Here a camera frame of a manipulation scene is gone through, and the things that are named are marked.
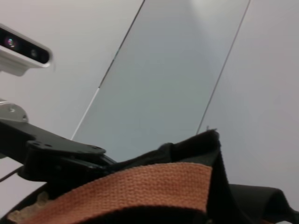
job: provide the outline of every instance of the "black fabric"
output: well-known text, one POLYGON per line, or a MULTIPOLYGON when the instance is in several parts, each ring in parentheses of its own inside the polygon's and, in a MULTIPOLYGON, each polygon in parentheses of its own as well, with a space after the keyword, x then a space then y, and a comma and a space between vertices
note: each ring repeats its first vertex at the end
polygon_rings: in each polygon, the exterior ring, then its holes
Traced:
MULTIPOLYGON (((229 185, 220 147, 219 134, 210 130, 177 144, 164 144, 158 150, 108 168, 110 172, 118 172, 132 167, 169 162, 195 162, 211 166, 213 170, 206 215, 185 209, 142 207, 108 214, 91 220, 88 224, 149 223, 148 221, 159 223, 161 220, 161 223, 170 221, 172 224, 205 224, 208 219, 215 224, 259 224, 261 220, 299 224, 298 212, 290 208, 282 191, 265 187, 229 185)), ((54 199, 69 189, 47 184, 13 210, 20 210, 32 204, 37 194, 44 190, 54 199)), ((3 218, 0 224, 10 222, 3 218)))

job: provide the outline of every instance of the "black metal bracket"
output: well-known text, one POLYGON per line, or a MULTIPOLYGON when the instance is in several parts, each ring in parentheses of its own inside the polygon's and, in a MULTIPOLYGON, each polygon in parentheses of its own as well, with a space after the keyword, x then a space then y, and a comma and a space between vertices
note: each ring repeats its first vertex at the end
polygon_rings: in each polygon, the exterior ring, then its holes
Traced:
MULTIPOLYGON (((0 104, 0 115, 3 110, 0 104)), ((110 174, 109 165, 115 162, 104 155, 104 149, 68 140, 27 121, 27 117, 0 116, 0 153, 23 164, 18 172, 22 178, 76 187, 110 174)))

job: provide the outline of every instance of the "black cable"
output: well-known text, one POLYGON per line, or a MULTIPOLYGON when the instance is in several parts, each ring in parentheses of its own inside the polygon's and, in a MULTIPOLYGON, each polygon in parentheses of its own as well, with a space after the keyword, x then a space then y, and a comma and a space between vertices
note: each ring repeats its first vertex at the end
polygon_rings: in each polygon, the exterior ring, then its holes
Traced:
POLYGON ((5 175, 4 177, 0 178, 0 182, 5 181, 7 178, 11 177, 15 173, 17 173, 22 167, 15 169, 14 171, 10 172, 9 174, 5 175))

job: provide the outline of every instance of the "camera lens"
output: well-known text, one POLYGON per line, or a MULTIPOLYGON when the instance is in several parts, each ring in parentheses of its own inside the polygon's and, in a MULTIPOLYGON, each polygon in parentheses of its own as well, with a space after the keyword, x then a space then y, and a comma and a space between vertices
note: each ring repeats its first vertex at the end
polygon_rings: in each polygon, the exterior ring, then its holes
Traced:
POLYGON ((13 38, 10 38, 10 37, 7 37, 5 39, 5 44, 10 48, 16 48, 16 46, 17 46, 17 42, 13 38))
POLYGON ((37 50, 32 49, 30 53, 32 57, 37 57, 37 50))

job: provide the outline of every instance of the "orange strap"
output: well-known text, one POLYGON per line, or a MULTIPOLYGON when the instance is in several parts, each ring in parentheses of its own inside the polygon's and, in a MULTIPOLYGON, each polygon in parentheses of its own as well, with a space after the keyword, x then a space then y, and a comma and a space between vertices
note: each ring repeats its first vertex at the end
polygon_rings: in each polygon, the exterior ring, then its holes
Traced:
POLYGON ((66 193, 22 224, 78 224, 137 206, 206 212, 211 172, 211 167, 187 162, 131 168, 66 193))

